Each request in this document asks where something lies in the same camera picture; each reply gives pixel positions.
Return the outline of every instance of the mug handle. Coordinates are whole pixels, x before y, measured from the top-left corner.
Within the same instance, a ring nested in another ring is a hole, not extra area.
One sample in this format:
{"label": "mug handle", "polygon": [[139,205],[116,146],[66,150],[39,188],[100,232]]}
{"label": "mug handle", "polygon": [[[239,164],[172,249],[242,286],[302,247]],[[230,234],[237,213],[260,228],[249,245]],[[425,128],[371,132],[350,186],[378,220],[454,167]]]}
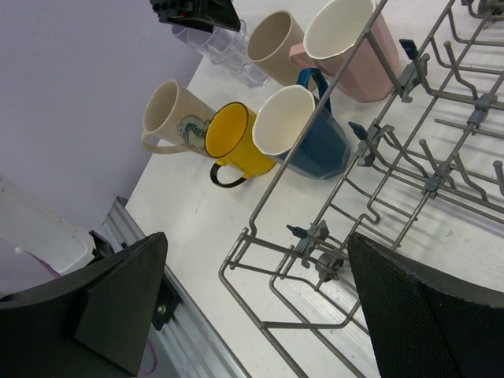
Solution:
{"label": "mug handle", "polygon": [[[298,85],[302,85],[304,88],[308,89],[310,77],[313,78],[317,84],[319,98],[322,98],[327,89],[329,89],[329,86],[320,69],[303,69],[301,73],[299,73]],[[329,113],[332,113],[331,100],[328,100],[325,103],[325,108],[329,111]]]}
{"label": "mug handle", "polygon": [[147,142],[147,137],[149,133],[145,130],[142,131],[142,145],[146,148],[146,150],[152,152],[153,154],[178,154],[180,152],[189,151],[185,146],[154,146]]}
{"label": "mug handle", "polygon": [[213,166],[212,166],[212,169],[210,169],[210,179],[212,180],[213,183],[215,183],[218,187],[223,187],[225,189],[229,189],[229,188],[232,188],[232,187],[237,187],[239,185],[241,185],[242,183],[244,183],[246,181],[246,178],[245,177],[240,177],[239,179],[237,179],[237,181],[235,181],[234,183],[222,183],[219,181],[218,177],[217,177],[217,174],[219,172],[219,169],[221,169],[222,167],[222,163],[219,163],[219,161],[217,163],[215,163]]}
{"label": "mug handle", "polygon": [[299,69],[311,69],[315,67],[315,62],[308,56],[302,43],[291,47],[289,61]]}

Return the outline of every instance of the mug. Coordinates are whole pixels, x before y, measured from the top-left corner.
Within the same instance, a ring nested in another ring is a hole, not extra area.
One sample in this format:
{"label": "mug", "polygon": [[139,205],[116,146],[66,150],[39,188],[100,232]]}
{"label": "mug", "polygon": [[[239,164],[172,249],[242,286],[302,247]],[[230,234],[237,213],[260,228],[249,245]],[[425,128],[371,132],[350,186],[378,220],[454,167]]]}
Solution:
{"label": "mug", "polygon": [[[210,170],[210,179],[218,187],[237,187],[253,176],[267,173],[275,162],[257,149],[252,141],[256,115],[241,102],[232,102],[219,110],[206,133],[206,152],[217,162]],[[221,183],[219,169],[232,165],[243,172],[234,183]]]}
{"label": "mug", "polygon": [[[298,81],[301,69],[291,63],[292,45],[302,43],[305,33],[294,17],[286,11],[267,16],[250,36],[246,54],[260,69],[278,83],[287,86]],[[306,64],[313,65],[308,59]]]}
{"label": "mug", "polygon": [[[155,154],[194,151],[206,155],[206,130],[215,112],[176,81],[162,84],[152,95],[143,114],[143,146]],[[154,146],[149,136],[175,146]]]}
{"label": "mug", "polygon": [[[374,0],[333,0],[315,17],[302,44],[291,48],[291,61],[307,68],[306,55],[328,76],[334,76],[347,59],[357,38],[376,9]],[[385,19],[379,15],[371,31],[396,75],[401,72],[399,53]],[[341,77],[338,88],[359,102],[387,97],[392,82],[367,39]]]}
{"label": "mug", "polygon": [[[306,89],[311,76],[322,97],[328,84],[321,71],[303,69],[298,85],[276,92],[259,110],[253,131],[254,143],[278,163],[285,160],[317,106],[318,100]],[[350,144],[331,115],[328,100],[288,168],[306,177],[325,180],[339,175],[346,168],[349,156]]]}

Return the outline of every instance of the yellow mug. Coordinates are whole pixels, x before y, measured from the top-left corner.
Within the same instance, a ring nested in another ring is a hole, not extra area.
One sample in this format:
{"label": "yellow mug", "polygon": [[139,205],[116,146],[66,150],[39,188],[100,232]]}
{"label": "yellow mug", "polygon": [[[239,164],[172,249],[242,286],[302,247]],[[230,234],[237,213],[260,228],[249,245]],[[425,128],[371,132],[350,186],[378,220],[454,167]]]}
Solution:
{"label": "yellow mug", "polygon": [[[268,172],[275,162],[258,150],[252,140],[256,114],[241,102],[232,102],[213,117],[205,137],[206,153],[217,162],[210,170],[210,179],[218,187],[237,187],[247,179]],[[221,183],[219,169],[232,165],[243,172],[234,183]]]}

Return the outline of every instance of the mug rim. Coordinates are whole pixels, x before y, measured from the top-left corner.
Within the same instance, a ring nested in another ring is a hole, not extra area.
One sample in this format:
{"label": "mug rim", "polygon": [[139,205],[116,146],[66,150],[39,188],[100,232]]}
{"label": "mug rim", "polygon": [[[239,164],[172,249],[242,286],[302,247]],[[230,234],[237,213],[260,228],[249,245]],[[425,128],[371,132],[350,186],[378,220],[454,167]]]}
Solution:
{"label": "mug rim", "polygon": [[[285,37],[282,39],[282,42],[278,45],[278,47],[272,52],[270,53],[269,55],[266,55],[265,57],[262,57],[261,59],[253,59],[252,57],[250,57],[250,41],[252,41],[252,38],[254,37],[255,35],[255,32],[266,22],[268,21],[270,18],[273,18],[275,16],[278,16],[279,14],[287,14],[289,16],[289,19],[290,19],[290,24],[289,24],[289,30],[287,31]],[[276,53],[278,53],[280,51],[280,49],[285,45],[285,42],[287,41],[287,38],[289,37],[289,35],[291,34],[292,32],[292,26],[293,26],[293,21],[294,21],[294,16],[292,15],[291,12],[287,11],[287,10],[279,10],[275,13],[271,13],[269,16],[267,16],[263,21],[261,21],[259,23],[259,25],[254,29],[254,31],[252,32],[252,34],[250,35],[250,38],[249,38],[249,42],[247,44],[247,48],[246,48],[246,55],[247,57],[253,62],[253,63],[261,63],[263,61],[267,61],[268,59],[270,59],[272,56],[274,56]]]}
{"label": "mug rim", "polygon": [[[222,110],[224,110],[225,108],[227,108],[228,106],[230,105],[241,105],[244,109],[245,109],[245,113],[246,113],[246,124],[245,124],[245,128],[243,129],[243,134],[239,137],[239,140],[238,142],[235,144],[235,146],[233,148],[231,148],[226,154],[224,155],[221,155],[221,156],[214,156],[212,155],[209,151],[208,151],[208,148],[206,146],[206,138],[209,134],[209,131],[210,131],[210,127],[212,126],[212,122],[213,120],[215,120],[217,114],[219,114]],[[246,134],[246,130],[248,129],[249,127],[249,122],[250,122],[250,113],[249,113],[249,108],[243,103],[243,102],[240,102],[240,101],[233,101],[233,102],[229,102],[228,104],[222,106],[216,113],[215,115],[212,117],[212,120],[210,121],[209,125],[208,125],[208,130],[206,132],[206,135],[205,135],[205,151],[206,153],[211,157],[211,158],[214,158],[214,159],[221,159],[221,158],[225,158],[226,156],[228,156],[231,152],[233,152],[234,150],[236,150],[236,147],[238,147],[238,145],[242,142],[243,140],[243,137],[245,136]]]}
{"label": "mug rim", "polygon": [[282,89],[280,89],[279,91],[277,91],[276,93],[272,94],[271,96],[269,96],[269,98],[266,100],[266,102],[263,104],[263,106],[259,109],[258,111],[258,115],[256,117],[256,120],[255,120],[255,124],[254,124],[254,127],[252,128],[252,141],[254,142],[254,145],[258,148],[259,151],[261,151],[262,154],[266,155],[266,156],[270,156],[270,157],[279,157],[280,155],[282,154],[285,154],[286,152],[290,151],[292,149],[292,147],[294,146],[295,144],[295,141],[297,140],[297,138],[299,137],[299,135],[301,134],[303,128],[306,126],[306,122],[304,123],[304,125],[302,126],[301,128],[301,131],[299,132],[298,136],[296,136],[296,139],[294,141],[294,143],[289,146],[287,149],[285,150],[282,150],[280,152],[275,152],[274,154],[270,153],[270,152],[266,152],[265,150],[263,150],[257,143],[256,143],[256,134],[258,132],[258,129],[257,129],[257,125],[259,124],[258,121],[261,120],[261,114],[264,113],[264,109],[265,109],[265,106],[271,101],[273,100],[276,96],[278,96],[280,93],[283,93],[285,91],[291,91],[292,89],[303,89],[304,92],[308,93],[310,96],[311,96],[311,99],[312,99],[312,102],[313,102],[313,108],[315,109],[315,107],[317,106],[317,103],[315,101],[315,97],[313,96],[313,93],[310,92],[308,89],[306,89],[305,87],[303,87],[302,85],[299,85],[299,84],[295,84],[295,85],[289,85],[289,86],[286,86],[286,87],[283,87]]}
{"label": "mug rim", "polygon": [[[173,100],[172,108],[170,109],[170,111],[169,111],[168,115],[166,116],[166,118],[161,122],[161,124],[157,128],[155,128],[154,130],[147,130],[147,128],[146,128],[146,116],[147,116],[147,113],[149,112],[149,110],[151,109],[151,106],[154,106],[152,104],[152,100],[154,99],[154,97],[156,97],[156,95],[158,94],[158,92],[162,91],[168,85],[173,85],[173,84],[175,84],[176,93],[175,93],[175,99]],[[163,84],[161,84],[156,89],[156,91],[154,91],[154,93],[152,94],[152,96],[150,96],[150,100],[149,100],[149,102],[146,105],[145,112],[143,112],[143,130],[145,132],[149,133],[149,134],[155,134],[156,132],[158,132],[159,130],[161,130],[161,128],[163,128],[165,126],[166,121],[172,116],[173,110],[177,106],[177,102],[179,100],[179,97],[180,97],[180,85],[177,83],[176,80],[168,80],[168,81],[165,81]]]}
{"label": "mug rim", "polygon": [[[322,8],[321,10],[319,10],[319,11],[317,12],[317,15],[315,16],[315,18],[313,18],[312,22],[309,24],[308,28],[306,29],[305,37],[304,37],[304,38],[303,38],[303,40],[302,40],[302,45],[303,45],[303,47],[304,47],[304,49],[305,49],[305,52],[308,54],[308,56],[309,56],[309,57],[311,57],[311,58],[312,58],[312,59],[314,59],[314,60],[317,60],[317,61],[325,61],[325,60],[331,59],[331,58],[333,58],[333,57],[339,57],[339,56],[341,56],[341,55],[345,54],[348,50],[350,50],[352,47],[354,47],[354,46],[355,46],[355,41],[354,41],[354,42],[353,42],[352,44],[350,44],[350,45],[349,45],[346,49],[341,50],[341,51],[340,51],[340,52],[338,52],[337,54],[331,54],[331,55],[328,55],[328,56],[326,56],[326,57],[316,57],[316,56],[314,56],[313,54],[311,54],[311,53],[308,51],[307,47],[306,47],[306,40],[307,40],[307,37],[308,37],[308,35],[309,35],[309,33],[310,33],[311,29],[312,29],[312,26],[314,26],[314,25],[315,25],[315,21],[317,21],[317,19],[318,19],[318,18],[322,15],[322,13],[323,13],[323,12],[325,12],[325,11],[327,10],[327,8],[329,8],[329,7],[330,7],[330,6],[332,6],[334,3],[339,2],[339,1],[341,1],[341,0],[331,0],[330,2],[328,2],[328,3],[324,6],[324,8]],[[371,15],[372,15],[372,14],[375,12],[375,10],[376,10],[376,1],[375,1],[375,0],[366,0],[366,1],[368,1],[368,2],[370,2],[370,3],[372,4],[372,12],[371,12]]]}

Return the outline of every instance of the pink mug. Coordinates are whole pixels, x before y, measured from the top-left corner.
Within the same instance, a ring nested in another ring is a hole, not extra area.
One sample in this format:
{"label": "pink mug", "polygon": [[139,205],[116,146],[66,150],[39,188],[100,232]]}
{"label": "pink mug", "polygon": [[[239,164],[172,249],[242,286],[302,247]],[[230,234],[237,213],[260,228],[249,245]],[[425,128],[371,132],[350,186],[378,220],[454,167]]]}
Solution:
{"label": "pink mug", "polygon": [[[291,48],[291,62],[305,69],[310,67],[306,62],[311,59],[325,75],[333,77],[347,59],[375,9],[374,0],[329,2],[308,27],[303,43]],[[394,73],[398,75],[401,72],[398,50],[381,15],[371,31]],[[338,88],[359,102],[373,102],[387,97],[392,87],[369,41],[365,40],[341,77]]]}

